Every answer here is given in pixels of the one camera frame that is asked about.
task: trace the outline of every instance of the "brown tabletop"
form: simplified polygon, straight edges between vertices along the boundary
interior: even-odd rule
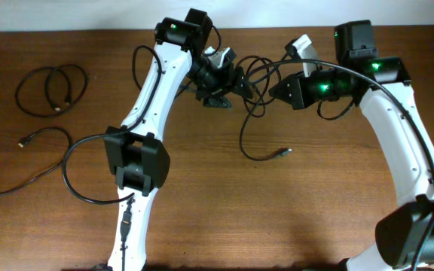
[[[335,62],[331,27],[223,29],[224,46],[238,57],[277,60],[291,39],[308,34],[319,56]],[[411,75],[420,116],[434,143],[434,26],[375,27],[381,56],[400,56]],[[211,43],[215,43],[212,34]],[[139,94],[130,64],[133,48],[152,45],[153,31],[0,33],[0,190],[13,187],[58,161],[66,141],[42,134],[25,148],[17,141],[46,126],[61,126],[79,139],[119,126]],[[79,64],[90,76],[87,93],[68,114],[38,119],[14,102],[19,81],[32,69]],[[150,56],[138,60],[144,80]],[[284,74],[300,70],[283,69]],[[74,89],[82,80],[78,73]],[[44,75],[22,90],[22,103],[50,112]],[[64,91],[60,80],[52,93]],[[147,235],[148,263],[206,267],[298,267],[337,263],[374,241],[374,226],[396,209],[393,181],[368,121],[358,108],[326,121],[316,105],[293,111],[276,101],[244,136],[254,156],[289,147],[291,155],[263,163],[245,158],[238,136],[246,116],[241,98],[233,108],[204,108],[192,93],[174,103],[164,135],[170,173],[158,192]],[[326,115],[349,100],[325,104]],[[82,145],[69,177],[84,195],[117,196],[103,143]],[[117,206],[74,198],[60,170],[0,198],[0,270],[84,269],[106,262],[117,226]]]

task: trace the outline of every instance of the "white panel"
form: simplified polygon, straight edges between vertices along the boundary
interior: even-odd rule
[[[189,8],[219,28],[434,24],[434,0],[0,0],[0,31],[153,29]]]

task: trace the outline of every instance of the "robotic arm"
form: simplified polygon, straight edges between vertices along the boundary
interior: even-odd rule
[[[143,122],[131,132],[105,138],[110,171],[115,175],[120,198],[135,193],[120,203],[115,245],[108,270],[141,270],[145,265],[145,236],[152,201],[165,182],[170,157],[162,144],[164,126],[174,96],[185,76],[196,85],[196,98],[205,106],[226,107],[224,95],[236,93],[247,99],[252,92],[243,69],[234,68],[231,49],[202,55],[212,21],[205,12],[191,9],[185,21],[166,18],[155,29],[154,51],[162,63],[161,80],[154,98],[159,67],[154,58],[142,92],[117,132],[135,123],[145,112]],[[383,84],[409,111],[434,161],[434,147],[417,113],[411,80],[398,58],[378,59],[369,21],[353,22],[335,30],[338,62]],[[305,38],[294,40],[286,50],[291,58],[317,57]],[[337,69],[322,70],[306,65],[305,72],[288,76],[270,90],[270,95],[304,109],[315,102],[335,101],[352,96],[377,134],[390,167],[399,209],[380,221],[376,243],[356,257],[340,263],[340,270],[389,271],[410,265],[418,242],[432,214],[434,189],[422,147],[400,110],[381,90]],[[421,262],[434,263],[434,229],[421,255]]]

